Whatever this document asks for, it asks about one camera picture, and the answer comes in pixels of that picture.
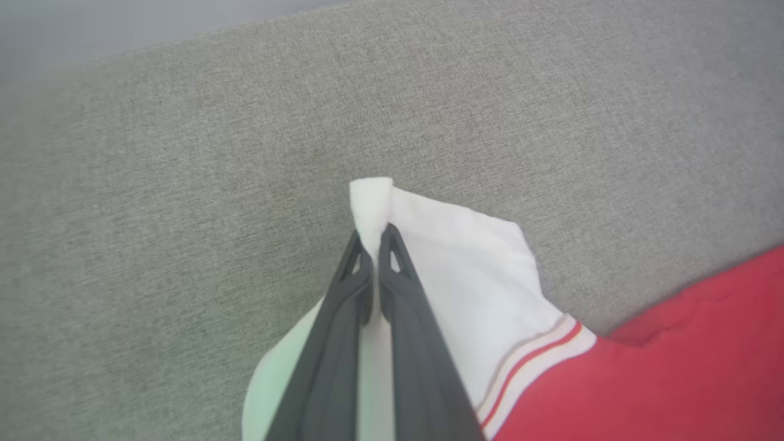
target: white stripe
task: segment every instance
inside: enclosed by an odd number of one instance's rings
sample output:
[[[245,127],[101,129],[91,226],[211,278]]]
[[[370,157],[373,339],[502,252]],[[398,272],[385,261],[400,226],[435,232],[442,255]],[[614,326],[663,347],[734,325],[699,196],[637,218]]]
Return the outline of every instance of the white stripe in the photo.
[[[498,409],[495,410],[492,419],[484,428],[487,439],[490,440],[495,437],[504,421],[506,421],[506,418],[509,417],[509,414],[512,412],[517,399],[520,398],[523,391],[531,385],[539,375],[544,374],[549,368],[558,363],[587,352],[595,343],[596,335],[583,326],[577,335],[569,342],[551,348],[524,364],[510,380],[506,387],[506,391],[501,397],[501,403],[499,404]]]
[[[490,410],[492,410],[495,401],[498,400],[498,395],[501,393],[503,384],[512,372],[514,365],[531,352],[554,343],[555,341],[559,341],[571,332],[576,324],[577,321],[574,320],[574,318],[570,315],[564,315],[564,317],[556,323],[553,329],[547,331],[547,333],[540,335],[534,340],[526,341],[514,348],[501,362],[500,368],[495,373],[495,377],[490,383],[490,388],[488,389],[485,399],[482,400],[482,403],[477,408],[477,418],[479,418],[479,421],[484,421],[490,414]]]

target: red fabric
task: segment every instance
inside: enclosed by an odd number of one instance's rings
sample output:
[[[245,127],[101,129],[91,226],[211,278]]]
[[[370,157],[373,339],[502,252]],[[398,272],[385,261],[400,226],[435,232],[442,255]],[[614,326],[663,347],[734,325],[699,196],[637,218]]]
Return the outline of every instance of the red fabric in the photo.
[[[545,372],[494,438],[521,439],[783,440],[784,246]]]

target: gray sofa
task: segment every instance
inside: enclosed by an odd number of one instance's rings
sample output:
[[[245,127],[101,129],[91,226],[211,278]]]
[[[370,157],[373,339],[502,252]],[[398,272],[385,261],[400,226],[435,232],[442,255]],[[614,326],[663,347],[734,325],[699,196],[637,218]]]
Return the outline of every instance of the gray sofa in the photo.
[[[522,227],[598,333],[784,242],[777,0],[360,0],[0,92],[0,438],[238,439],[347,183]]]

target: gray fabric surface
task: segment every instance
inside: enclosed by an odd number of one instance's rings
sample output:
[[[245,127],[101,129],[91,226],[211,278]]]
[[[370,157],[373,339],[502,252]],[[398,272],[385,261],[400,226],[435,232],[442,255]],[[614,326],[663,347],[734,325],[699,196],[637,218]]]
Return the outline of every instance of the gray fabric surface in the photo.
[[[0,438],[238,439],[347,183],[516,221],[606,332],[784,241],[784,4],[371,0],[0,95]]]

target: gray cushion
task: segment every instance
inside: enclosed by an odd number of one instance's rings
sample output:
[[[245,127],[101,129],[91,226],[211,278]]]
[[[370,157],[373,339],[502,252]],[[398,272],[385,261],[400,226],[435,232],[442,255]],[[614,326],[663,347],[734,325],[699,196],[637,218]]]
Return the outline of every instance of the gray cushion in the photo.
[[[784,241],[784,3],[370,0],[0,93],[0,438],[238,439],[371,175],[604,333]]]

